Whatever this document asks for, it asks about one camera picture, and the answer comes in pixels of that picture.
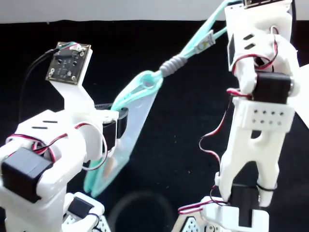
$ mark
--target circuit board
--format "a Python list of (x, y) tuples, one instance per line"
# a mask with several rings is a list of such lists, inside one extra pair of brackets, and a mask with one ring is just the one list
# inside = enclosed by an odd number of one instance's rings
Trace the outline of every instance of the circuit board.
[(283, 0), (243, 0), (243, 4), (245, 8), (252, 8), (256, 6), (261, 6), (261, 5), (266, 5), (278, 1), (283, 1)]
[[(59, 42), (57, 47), (64, 44), (66, 43)], [(47, 81), (78, 84), (91, 47), (88, 44), (80, 45), (82, 47), (81, 51), (63, 49), (54, 54), (46, 75)]]

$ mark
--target teal plastic object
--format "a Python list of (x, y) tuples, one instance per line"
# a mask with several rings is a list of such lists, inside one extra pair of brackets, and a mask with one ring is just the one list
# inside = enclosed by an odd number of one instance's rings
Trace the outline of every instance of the teal plastic object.
[[(181, 51), (180, 55), (186, 59), (196, 55), (195, 45), (203, 40), (205, 35), (210, 32), (219, 13), (229, 3), (236, 1), (237, 0), (224, 0), (196, 32), (189, 43)], [(218, 39), (225, 32), (226, 28), (223, 28), (215, 33), (213, 35), (214, 39)], [(118, 141), (117, 147), (113, 151), (113, 155), (108, 158), (99, 169), (87, 172), (84, 181), (84, 190), (87, 193), (91, 193), (92, 197), (100, 195), (129, 161), (131, 152), (162, 83), (163, 75), (161, 71), (141, 72), (115, 99), (112, 105), (112, 110), (120, 110), (123, 107), (129, 108), (127, 129), (122, 138)], [(99, 163), (100, 160), (91, 161), (89, 166), (95, 167)]]

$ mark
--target perforated plate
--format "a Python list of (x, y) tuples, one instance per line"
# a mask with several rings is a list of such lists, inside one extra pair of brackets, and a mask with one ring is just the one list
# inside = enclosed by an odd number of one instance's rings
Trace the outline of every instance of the perforated plate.
[[(68, 215), (66, 219), (64, 220), (63, 224), (71, 225), (77, 221), (78, 221), (77, 218), (71, 215)], [(108, 226), (106, 218), (104, 216), (101, 216), (100, 222), (98, 223), (98, 229), (100, 229), (102, 232), (111, 232), (111, 229)], [(96, 229), (93, 229), (92, 232), (99, 232), (99, 231)]]
[(187, 217), (181, 232), (201, 232), (201, 229), (194, 217)]

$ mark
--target black cable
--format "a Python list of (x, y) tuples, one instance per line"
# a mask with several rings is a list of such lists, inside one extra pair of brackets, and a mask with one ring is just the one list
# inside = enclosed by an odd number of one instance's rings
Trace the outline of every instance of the black cable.
[(294, 44), (295, 43), (295, 37), (296, 37), (296, 22), (297, 22), (297, 15), (296, 15), (296, 0), (292, 1), (291, 5), (291, 15), (292, 15), (292, 33), (291, 33), (291, 42)]
[(19, 104), (18, 104), (18, 123), (21, 123), (21, 113), (22, 113), (22, 107), (23, 107), (23, 99), (26, 89), (26, 83), (27, 80), (30, 77), (31, 72), (35, 69), (36, 66), (38, 66), (40, 63), (42, 63), (44, 60), (55, 54), (59, 51), (59, 48), (50, 49), (47, 52), (45, 52), (43, 55), (41, 55), (39, 58), (37, 58), (30, 66), (27, 68), (27, 71), (25, 72), (24, 81), (22, 83), (21, 89), (20, 89), (20, 95), (19, 95)]
[(97, 221), (96, 225), (94, 226), (94, 229), (100, 230), (100, 229), (97, 228), (98, 224), (100, 223), (100, 217), (97, 214), (94, 214), (94, 213), (89, 213), (89, 214), (87, 214), (87, 216), (88, 215), (93, 215), (93, 216), (95, 216), (97, 218), (98, 221)]

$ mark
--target wire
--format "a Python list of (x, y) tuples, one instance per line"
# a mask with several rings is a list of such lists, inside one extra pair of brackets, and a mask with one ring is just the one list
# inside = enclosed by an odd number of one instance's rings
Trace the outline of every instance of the wire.
[(97, 214), (95, 214), (95, 213), (89, 213), (89, 214), (87, 214), (87, 216), (88, 216), (88, 215), (93, 215), (93, 216), (95, 216), (95, 217), (97, 218), (98, 221), (96, 222), (96, 225), (94, 226), (94, 228), (97, 227), (98, 224), (99, 224), (99, 222), (100, 222), (100, 217), (99, 217), (99, 215), (97, 215)]
[(183, 214), (191, 214), (191, 213), (195, 213), (195, 212), (199, 212), (199, 211), (202, 211), (203, 210), (203, 207), (204, 205), (207, 205), (207, 204), (211, 204), (211, 203), (215, 203), (219, 206), (226, 206), (227, 205), (227, 202), (224, 202), (224, 201), (216, 201), (213, 199), (212, 197), (212, 191), (216, 188), (216, 186), (212, 186), (211, 190), (210, 190), (210, 193), (209, 193), (209, 196), (210, 196), (210, 200), (209, 201), (206, 201), (206, 202), (199, 202), (199, 203), (195, 203), (195, 204), (189, 204), (189, 205), (186, 205), (186, 206), (182, 206), (178, 209), (178, 213), (180, 215), (183, 215)]
[(217, 128), (214, 129), (213, 131), (211, 131), (211, 132), (209, 132), (209, 133), (203, 135), (203, 136), (199, 139), (199, 141), (198, 141), (198, 147), (199, 147), (199, 149), (200, 149), (201, 151), (204, 151), (204, 152), (206, 152), (206, 153), (209, 153), (209, 154), (213, 155), (213, 156), (217, 159), (219, 166), (220, 166), (220, 162), (221, 162), (221, 161), (220, 161), (219, 155), (218, 155), (216, 152), (214, 152), (214, 151), (205, 150), (204, 148), (202, 148), (201, 143), (202, 143), (202, 141), (203, 141), (206, 137), (215, 135), (215, 134), (221, 129), (221, 127), (222, 127), (222, 125), (223, 125), (223, 123), (224, 123), (224, 121), (225, 121), (227, 111), (228, 111), (228, 109), (229, 109), (229, 107), (230, 107), (230, 105), (231, 105), (231, 102), (232, 102), (232, 98), (229, 99), (228, 104), (227, 104), (227, 107), (226, 107), (225, 112), (224, 112), (224, 114), (223, 114), (223, 117), (222, 117), (222, 119), (221, 119), (221, 122), (220, 122), (220, 124), (217, 126)]
[[(74, 128), (75, 128), (75, 129), (79, 129), (80, 127), (86, 126), (86, 125), (92, 126), (92, 127), (94, 127), (94, 128), (96, 129), (96, 131), (99, 133), (100, 137), (102, 138), (102, 141), (103, 141), (103, 144), (104, 144), (104, 154), (103, 154), (104, 159), (101, 159), (101, 162), (100, 162), (97, 166), (95, 166), (95, 167), (91, 167), (91, 168), (84, 167), (84, 166), (82, 167), (82, 169), (84, 169), (84, 170), (86, 170), (86, 171), (92, 171), (92, 170), (98, 169), (99, 167), (101, 167), (101, 166), (104, 164), (104, 162), (105, 162), (106, 159), (107, 159), (107, 155), (108, 155), (108, 147), (107, 147), (106, 139), (105, 139), (103, 133), (101, 133), (101, 131), (99, 130), (99, 128), (98, 128), (96, 125), (94, 125), (93, 123), (90, 123), (90, 122), (80, 122), (80, 123), (76, 124), (76, 125), (74, 126)], [(54, 144), (55, 142), (57, 142), (59, 139), (62, 139), (62, 138), (67, 137), (67, 136), (68, 136), (68, 134), (67, 134), (67, 133), (64, 133), (64, 134), (62, 134), (62, 135), (56, 137), (56, 138), (55, 138), (54, 140), (52, 140), (48, 145), (45, 145), (45, 146), (43, 146), (43, 147), (41, 147), (41, 148), (39, 148), (39, 149), (36, 149), (36, 150), (34, 150), (34, 151), (45, 152), (51, 145), (53, 145), (53, 144)]]
[(292, 33), (291, 33), (291, 42), (295, 43), (296, 37), (296, 23), (297, 23), (297, 15), (296, 15), (296, 5), (295, 0), (292, 1), (292, 7), (290, 9), (292, 11)]
[(213, 199), (213, 197), (212, 197), (212, 192), (214, 191), (215, 188), (216, 188), (216, 185), (212, 186), (212, 188), (211, 188), (211, 191), (210, 191), (210, 193), (209, 193), (210, 199), (213, 201), (213, 203), (215, 203), (215, 204), (217, 204), (217, 205), (219, 205), (219, 206), (225, 206), (225, 205), (227, 204), (226, 202), (223, 202), (223, 201), (216, 201), (216, 200)]
[(266, 64), (264, 64), (264, 65), (261, 65), (261, 66), (258, 66), (258, 67), (255, 67), (255, 68), (258, 69), (258, 70), (263, 70), (263, 69), (268, 68), (270, 65), (273, 65), (275, 59), (276, 59), (277, 56), (278, 56), (278, 53), (279, 53), (279, 51), (278, 51), (278, 43), (277, 43), (277, 41), (276, 41), (276, 35), (273, 33), (273, 30), (272, 30), (272, 29), (274, 29), (277, 33), (279, 33), (279, 31), (278, 31), (278, 29), (277, 29), (276, 27), (274, 27), (274, 26), (272, 26), (272, 27), (270, 28), (271, 33), (274, 35), (274, 50), (275, 50), (275, 56), (274, 56), (273, 59), (271, 59), (268, 63), (266, 63)]
[(249, 97), (250, 96), (250, 94), (241, 93), (240, 90), (236, 88), (228, 88), (226, 92), (233, 97)]
[(235, 75), (235, 71), (236, 71), (236, 65), (237, 63), (244, 59), (244, 58), (250, 58), (250, 57), (253, 57), (253, 58), (263, 58), (263, 59), (266, 59), (267, 60), (267, 63), (266, 64), (263, 64), (263, 65), (260, 65), (260, 66), (257, 66), (255, 65), (255, 68), (258, 69), (258, 70), (264, 70), (266, 68), (268, 68), (269, 66), (272, 66), (272, 72), (274, 72), (274, 66), (273, 66), (273, 63), (275, 61), (275, 59), (277, 58), (278, 56), (278, 43), (276, 41), (276, 36), (275, 36), (275, 33), (273, 33), (273, 31), (276, 31), (277, 34), (279, 34), (279, 30), (275, 27), (275, 26), (272, 26), (270, 28), (270, 32), (274, 35), (274, 52), (275, 52), (275, 56), (273, 57), (273, 59), (269, 59), (268, 57), (265, 57), (265, 56), (262, 56), (262, 55), (258, 55), (258, 54), (245, 54), (243, 56), (240, 56), (236, 59), (236, 61), (234, 62), (233, 64), (233, 68), (232, 68), (232, 74)]
[(268, 57), (265, 57), (265, 56), (262, 56), (262, 55), (258, 55), (258, 54), (245, 54), (243, 56), (238, 57), (236, 59), (236, 61), (234, 62), (234, 65), (233, 65), (233, 68), (232, 68), (232, 74), (235, 75), (236, 65), (237, 65), (237, 63), (240, 60), (245, 59), (245, 58), (250, 58), (250, 57), (266, 59), (267, 60), (267, 64), (269, 64), (271, 62), (271, 60)]
[(108, 147), (107, 147), (106, 139), (105, 139), (103, 133), (101, 133), (101, 131), (99, 130), (99, 128), (96, 125), (94, 125), (90, 122), (80, 122), (78, 125), (75, 126), (75, 128), (79, 129), (81, 126), (85, 126), (85, 125), (93, 126), (96, 129), (96, 131), (100, 134), (100, 137), (101, 137), (103, 144), (104, 144), (104, 154), (103, 154), (104, 158), (101, 159), (101, 162), (95, 167), (91, 167), (91, 168), (84, 167), (84, 166), (82, 167), (82, 169), (84, 169), (85, 171), (93, 171), (93, 170), (96, 170), (99, 167), (101, 167), (104, 164), (104, 162), (106, 161), (107, 155), (108, 155)]
[(52, 56), (53, 54), (57, 53), (60, 50), (69, 48), (71, 46), (76, 45), (77, 43), (75, 42), (69, 42), (66, 43), (65, 45), (61, 46), (61, 47), (57, 47), (54, 49), (50, 49), (48, 51), (46, 51), (43, 55), (41, 55), (40, 57), (38, 57), (35, 61), (33, 61), (30, 66), (27, 68), (25, 75), (24, 75), (24, 80), (20, 89), (20, 94), (19, 94), (19, 103), (18, 103), (18, 123), (22, 122), (22, 108), (23, 108), (23, 102), (24, 102), (24, 94), (25, 94), (25, 89), (26, 89), (26, 84), (27, 81), (30, 77), (30, 74), (32, 73), (32, 71), (43, 61), (45, 61), (47, 58), (49, 58), (50, 56)]
[[(5, 143), (7, 144), (8, 142), (10, 142), (12, 140), (12, 137), (20, 137), (20, 138), (24, 138), (24, 139), (27, 139), (27, 140), (31, 140), (31, 141), (38, 142), (40, 144), (46, 145), (46, 143), (44, 143), (42, 140), (37, 139), (37, 138), (32, 137), (32, 136), (29, 136), (29, 135), (25, 135), (25, 134), (11, 134), (9, 137), (7, 137)], [(47, 149), (49, 150), (50, 158), (51, 158), (52, 162), (55, 162), (56, 159), (55, 159), (55, 153), (54, 153), (53, 149), (51, 147), (48, 147)]]
[[(96, 129), (96, 131), (100, 134), (100, 137), (102, 138), (103, 144), (104, 144), (104, 154), (103, 154), (103, 157), (104, 157), (104, 158), (101, 159), (101, 162), (100, 162), (97, 166), (95, 166), (95, 167), (91, 167), (91, 168), (84, 167), (84, 166), (82, 167), (82, 169), (84, 169), (84, 170), (86, 170), (86, 171), (92, 171), (92, 170), (98, 169), (99, 167), (101, 167), (101, 166), (104, 164), (104, 162), (105, 162), (106, 159), (107, 159), (107, 155), (108, 155), (108, 147), (107, 147), (106, 139), (105, 139), (103, 133), (101, 133), (101, 131), (99, 130), (99, 128), (98, 128), (96, 125), (94, 125), (93, 123), (90, 123), (90, 122), (80, 122), (80, 123), (76, 124), (76, 125), (74, 126), (74, 128), (75, 128), (75, 129), (79, 129), (80, 127), (86, 126), (86, 125), (92, 126), (92, 127), (94, 127), (94, 128)], [(6, 143), (9, 142), (9, 140), (11, 139), (11, 137), (21, 137), (21, 138), (24, 138), (24, 139), (32, 140), (32, 141), (34, 141), (34, 143), (32, 144), (31, 147), (32, 147), (32, 149), (33, 149), (33, 151), (34, 151), (35, 153), (37, 153), (38, 155), (42, 155), (42, 154), (44, 154), (47, 150), (49, 150), (50, 156), (51, 156), (51, 160), (52, 160), (53, 162), (55, 162), (55, 161), (56, 161), (56, 158), (55, 158), (55, 154), (54, 154), (54, 152), (53, 152), (53, 150), (52, 150), (52, 148), (51, 148), (51, 145), (53, 145), (53, 144), (54, 144), (55, 142), (57, 142), (59, 139), (62, 139), (62, 138), (67, 137), (67, 136), (68, 136), (68, 134), (67, 134), (67, 133), (64, 133), (64, 134), (62, 134), (62, 135), (56, 137), (55, 139), (53, 139), (53, 140), (47, 145), (47, 144), (44, 143), (42, 140), (37, 139), (37, 138), (34, 138), (34, 137), (32, 137), (32, 136), (28, 136), (28, 135), (24, 135), (24, 134), (12, 134), (12, 135), (10, 135), (10, 136), (6, 139)], [(36, 143), (42, 144), (43, 147), (36, 148), (36, 146), (37, 146)]]

